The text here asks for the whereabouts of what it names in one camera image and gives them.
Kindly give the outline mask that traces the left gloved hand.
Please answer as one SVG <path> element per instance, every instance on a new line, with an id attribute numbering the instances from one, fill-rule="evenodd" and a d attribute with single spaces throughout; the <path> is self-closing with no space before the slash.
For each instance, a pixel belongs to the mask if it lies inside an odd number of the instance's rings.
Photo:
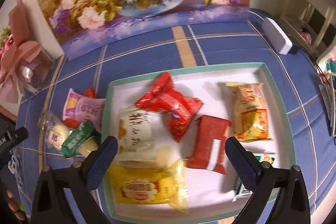
<path id="1" fill-rule="evenodd" d="M 1 220 L 6 223 L 29 223 L 25 212 L 20 209 L 14 195 L 1 182 Z"/>

